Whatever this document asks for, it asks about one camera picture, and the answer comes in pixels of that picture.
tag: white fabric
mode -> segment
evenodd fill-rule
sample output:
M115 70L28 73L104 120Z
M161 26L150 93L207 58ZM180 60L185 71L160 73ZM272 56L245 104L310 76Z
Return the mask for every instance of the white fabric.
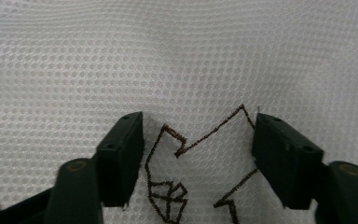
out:
M286 120L325 162L358 164L358 1L0 0L3 208L51 187L127 113L144 111L146 157L163 123L191 144L241 104ZM163 136L150 164L187 187L180 223L230 223L213 203L254 168L252 134L241 113L179 159ZM141 167L129 208L104 209L105 223L163 223L146 187ZM314 222L261 174L233 198L240 223Z

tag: black plastic part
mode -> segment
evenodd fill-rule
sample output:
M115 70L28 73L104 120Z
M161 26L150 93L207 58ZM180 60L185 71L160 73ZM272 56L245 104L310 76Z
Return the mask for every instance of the black plastic part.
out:
M340 224L358 224L358 166L345 161L330 163L328 189Z
M61 166L44 224L102 224L94 161L77 159Z
M281 119L258 114L252 145L255 164L283 206L309 209L324 152Z
M315 211L315 222L316 224L340 223L338 221L337 213L330 208L326 208L320 203Z
M101 201L104 206L128 203L144 155L142 112L122 117L97 147Z
M4 223L42 223L43 215L48 206L51 189L47 189L35 196L16 203L0 212L0 224Z

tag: dark thread line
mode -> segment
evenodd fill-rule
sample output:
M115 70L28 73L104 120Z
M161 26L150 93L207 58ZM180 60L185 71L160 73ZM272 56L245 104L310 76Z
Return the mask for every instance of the dark thread line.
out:
M237 191L237 189L239 189L247 180L249 180L249 178L251 178L252 175L257 173L257 171L258 169L256 168L252 172L250 172L244 179L240 181L240 183L238 183L233 189L231 189L228 193L226 193L222 199L220 199L219 201L217 201L217 203L213 205L214 208L228 205L229 213L231 215L231 220L232 223L234 224L240 224L237 214L237 205L235 204L234 200L232 199L227 200L227 198L231 196L235 191Z
M230 116L228 116L228 118L226 118L225 120L223 120L219 125L217 125L217 127L215 127L211 132L207 133L206 135L204 135L203 137L201 137L201 139L197 140L195 143L191 144L189 147L180 147L174 154L176 156L176 158L179 158L182 154L185 154L186 152L188 152L191 148L196 147L199 143L201 143L202 141L204 141L205 139L209 138L213 133L217 133L217 131L219 131L219 129L225 125L226 123L228 123L232 118L234 118L240 111L243 111L245 113L246 119L248 121L248 123L252 126L252 128L255 128L255 125L253 124L252 120L249 117L249 113L245 108L245 105L240 105L240 107L238 107Z
M185 209L185 207L187 205L187 199L184 199L184 197L185 197L185 195L188 194L188 190L185 188L185 186L181 182L179 182L175 187L173 187L173 182L172 181L163 181L163 182L153 182L152 181L152 175L151 175L151 172L150 172L149 163L150 163L150 161L151 161L151 159L152 159L152 157L153 157L153 155L154 155L154 153L156 151L157 145L158 145L159 141L161 140L162 135L164 133L168 133L170 136L172 136L173 138L175 138L175 139L177 139L177 140L179 140L181 142L181 146L174 153L176 158L179 158L180 155L185 154L191 148L197 146L200 142L202 142L202 141L206 140L207 138L209 138L213 133L218 132L219 129L222 126L224 126L232 118L234 118L241 110L245 113L245 116L247 118L248 123L251 125L251 127L253 129L255 129L255 125L253 124L252 120L250 119L249 113L246 110L245 106L240 105L230 116L228 116L228 118L223 120L211 132L209 132L206 135L204 135L203 137L201 137L199 140L194 142L189 147L185 147L186 138L184 138L177 131L175 131L174 129L169 127L167 124L164 124L161 127L161 130L160 130L160 132L158 134L158 139L156 140L155 144L153 145L152 149L150 150L149 155L147 156L147 159L146 159L146 162L145 162L145 170L146 170L146 175L147 175L147 191L148 191L148 196L147 197L148 197L150 203L152 204L152 206L155 208L155 210L158 213L158 215L162 218L162 220L165 223L179 224L180 219L181 219L181 217L183 215L183 211L184 211L184 209ZM222 199L220 199L217 203L215 203L213 205L214 208L224 206L224 205L228 205L229 213L231 215L231 219L232 219L234 224L239 224L240 223L239 220L238 220L236 205L234 203L234 200L227 200L227 198L229 196L231 196L238 188L240 188L256 172L257 172L257 169L255 169L251 173L249 173L243 180L240 181L239 184L237 184L233 189L231 189L228 193L226 193L225 196L223 196ZM158 194L152 192L152 187L164 186L164 185L169 187L167 196L158 195ZM181 194L179 194L178 196L173 198L172 194L174 192L176 192L177 190L179 190L179 189L181 189L183 192ZM165 215L161 212L161 210L157 206L156 201L154 200L154 198L166 201L166 213L165 213ZM178 216L177 216L176 220L171 219L171 203L181 203L182 204L182 206L179 209L179 213L178 213Z

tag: perforated fabric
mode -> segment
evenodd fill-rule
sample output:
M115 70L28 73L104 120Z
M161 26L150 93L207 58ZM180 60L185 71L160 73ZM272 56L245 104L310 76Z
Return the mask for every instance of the perforated fabric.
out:
M163 123L190 146L241 104L253 121L259 105L286 120L325 162L358 164L358 2L0 0L2 208L51 187L62 163L90 157L142 110L139 180L127 210L104 209L104 221L164 223L145 172ZM162 135L150 170L188 190L180 223L232 222L213 205L255 168L252 136L242 112L179 159L180 142ZM230 199L240 223L314 222L283 210L260 173Z

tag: embroidery thread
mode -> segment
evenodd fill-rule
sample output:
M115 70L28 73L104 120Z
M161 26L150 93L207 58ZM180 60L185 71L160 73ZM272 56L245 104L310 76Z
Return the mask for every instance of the embroidery thread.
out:
M152 174L150 172L149 163L150 163L150 161L151 161L151 159L152 159L152 157L153 157L153 155L154 155L154 153L156 151L157 145L158 145L159 141L161 140L162 135L164 133L167 133L170 136L172 136L173 138L177 139L181 143L181 146L179 147L179 149L177 149L176 152L174 153L175 157L179 158L179 156L187 153L190 149L192 149L193 147L196 147L200 142L206 140L212 134L217 133L222 126L224 126L226 123L228 123L240 111L244 112L248 123L254 129L255 125L253 124L252 120L250 119L248 111L246 110L244 105L240 105L230 116L228 116L228 118L223 120L211 132L209 132L206 135L202 136L199 140L197 140L196 142L191 144L189 147L186 147L186 138L183 137L181 134L179 134L176 130L172 129L167 124L164 124L161 127L161 130L160 130L160 132L158 134L158 138L157 138L155 144L153 145L152 149L150 150L149 155L147 156L147 159L146 159L146 162L145 162L145 170L146 170L146 175L147 175L147 191L148 191L147 197L148 197L150 203L152 204L152 206L155 208L155 210L158 213L158 215L162 218L162 220L165 223L169 223L169 224L179 224L180 223L180 219L181 219L181 217L183 215L183 212L185 210L185 207L186 207L187 201L188 201L188 199L185 198L185 196L188 194L188 190L182 184L182 182L179 182L178 184L173 186L173 181L154 182L152 180ZM215 203L213 205L214 208L227 205L228 208L229 208L229 213L231 215L231 219L232 219L234 224L239 224L240 223L239 220L238 220L236 205L234 203L234 200L228 200L227 198L229 196L231 196L237 189L239 189L256 172L257 172L257 169L254 169L252 172L250 172L233 189L231 189L228 193L226 193L223 196L222 199L220 199L219 201L217 201L217 203ZM163 195L154 193L153 188L156 188L156 187L168 188L167 195L163 196ZM179 194L177 196L173 197L172 195L175 192L179 192ZM166 211L165 212L161 211L161 209L157 206L156 200L165 201L165 204L166 204ZM179 203L180 204L179 212L178 212L176 217L173 217L172 214L171 214L172 203Z

